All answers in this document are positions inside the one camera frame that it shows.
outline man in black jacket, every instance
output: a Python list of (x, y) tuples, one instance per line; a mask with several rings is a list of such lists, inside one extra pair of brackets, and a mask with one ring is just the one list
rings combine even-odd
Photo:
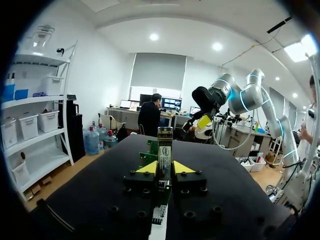
[(142, 104), (138, 118), (138, 125), (142, 134), (144, 130), (145, 135), (157, 137), (160, 122), (159, 108), (161, 107), (161, 97), (159, 93), (155, 93), (152, 95), (151, 101)]

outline black table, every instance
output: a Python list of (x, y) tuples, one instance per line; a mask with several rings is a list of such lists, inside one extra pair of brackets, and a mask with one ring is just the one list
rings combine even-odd
[[(108, 207), (123, 197), (123, 177), (138, 168), (139, 152), (149, 150), (148, 140), (156, 138), (130, 135), (55, 191), (47, 203), (72, 226), (103, 222)], [(289, 217), (289, 209), (272, 204), (229, 152), (216, 145), (176, 140), (172, 143), (172, 152), (173, 160), (204, 173), (211, 204), (223, 209), (223, 235), (209, 239), (265, 239), (265, 232), (278, 228)], [(38, 208), (31, 214), (47, 230), (56, 230), (49, 227), (50, 221)], [(49, 235), (61, 239), (60, 234), (57, 231)], [(196, 236), (196, 240), (208, 239)], [(166, 239), (195, 239), (183, 230), (172, 197), (168, 204)]]

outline person's hand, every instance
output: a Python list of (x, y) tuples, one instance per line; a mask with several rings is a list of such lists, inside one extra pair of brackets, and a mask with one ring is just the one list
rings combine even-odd
[(194, 132), (196, 130), (196, 127), (195, 126), (191, 126), (190, 128), (189, 128), (189, 132)]
[(309, 138), (309, 133), (307, 131), (306, 124), (302, 123), (301, 124), (301, 130), (300, 130), (299, 139), (300, 140), (307, 140), (308, 138)]

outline wooden floor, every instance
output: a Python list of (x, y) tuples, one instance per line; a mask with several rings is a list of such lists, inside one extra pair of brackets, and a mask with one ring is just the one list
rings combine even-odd
[[(49, 197), (54, 191), (68, 182), (74, 175), (76, 175), (79, 171), (92, 163), (103, 153), (104, 151), (101, 151), (98, 155), (86, 155), (79, 161), (77, 161), (74, 166), (65, 164), (57, 168), (50, 174), (50, 176), (52, 177), (51, 183), (45, 186), (41, 186), (41, 191), (37, 193), (32, 200), (25, 202), (25, 207), (29, 211), (34, 209), (37, 206), (36, 203), (39, 199), (46, 199), (47, 197)], [(260, 187), (265, 190), (267, 185), (276, 185), (278, 183), (282, 175), (279, 172), (280, 169), (280, 167), (271, 168), (269, 166), (265, 166), (261, 172), (251, 172), (250, 175), (255, 181), (257, 181)]]

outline yellow object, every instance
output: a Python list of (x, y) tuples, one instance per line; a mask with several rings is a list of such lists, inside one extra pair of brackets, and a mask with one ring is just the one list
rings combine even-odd
[(207, 115), (204, 115), (198, 122), (198, 127), (200, 129), (203, 129), (208, 123), (210, 123), (211, 120)]
[(143, 168), (140, 168), (139, 170), (137, 170), (137, 171), (135, 171), (135, 172), (136, 172), (136, 173), (149, 172), (149, 173), (151, 173), (151, 174), (156, 175), (157, 164), (158, 164), (158, 161), (154, 161), (154, 162), (148, 164), (147, 166), (144, 166)]
[(195, 173), (196, 171), (186, 167), (185, 165), (182, 165), (180, 162), (173, 161), (174, 164), (174, 173), (175, 174), (180, 174), (182, 172), (186, 173)]

